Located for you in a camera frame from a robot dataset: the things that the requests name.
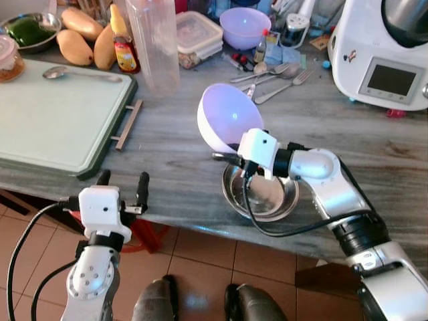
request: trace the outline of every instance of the appliance display screen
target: appliance display screen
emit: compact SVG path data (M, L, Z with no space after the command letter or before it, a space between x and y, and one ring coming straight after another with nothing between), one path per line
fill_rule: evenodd
M406 96L415 76L413 72L376 65L367 87Z

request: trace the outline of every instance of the cutting board handle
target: cutting board handle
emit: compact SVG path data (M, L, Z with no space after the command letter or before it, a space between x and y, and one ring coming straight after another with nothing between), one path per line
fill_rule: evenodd
M132 126L136 120L136 115L142 107L142 100L138 99L135 103L135 106L127 106L126 109L132 110L131 115L129 116L128 121L125 124L125 128L120 136L112 136L112 140L116 140L116 150L121 151L123 145L125 144L126 139L128 138L129 132L131 131Z

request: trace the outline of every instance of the white bowl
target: white bowl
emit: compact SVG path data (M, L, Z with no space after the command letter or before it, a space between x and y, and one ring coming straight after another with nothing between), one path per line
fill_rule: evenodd
M223 12L220 25L229 45L238 50L248 50L261 41L263 30L270 30L272 23L261 11L239 7Z
M252 128L264 129L257 106L241 90L228 84L214 84L203 93L197 121L205 142L216 152L232 152L242 134Z

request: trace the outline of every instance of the green cutting board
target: green cutting board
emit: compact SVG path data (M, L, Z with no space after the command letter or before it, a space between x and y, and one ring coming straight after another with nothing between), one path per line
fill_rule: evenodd
M136 92L135 79L118 74L120 83L75 75L48 80L42 74L60 65L24 61L18 78L0 84L0 164L80 179L94 175Z

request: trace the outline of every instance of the tiled floor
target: tiled floor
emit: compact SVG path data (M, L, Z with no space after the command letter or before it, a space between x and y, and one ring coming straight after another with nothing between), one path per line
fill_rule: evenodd
M0 320L7 319L6 271L9 257L29 218L0 204ZM56 268L72 261L82 239L48 219L31 232L17 260L13 299L17 321L30 320L31 297L40 281ZM182 321L224 321L224 290L231 283L248 283L266 290L288 320L359 320L357 301L296 289L297 269L314 266L313 259L296 257L258 245L171 228L156 254L123 253L120 287L114 297L114 318L129 321L141 291L169 273L178 279ZM47 284L41 293L38 320L58 321L66 304L67 272Z

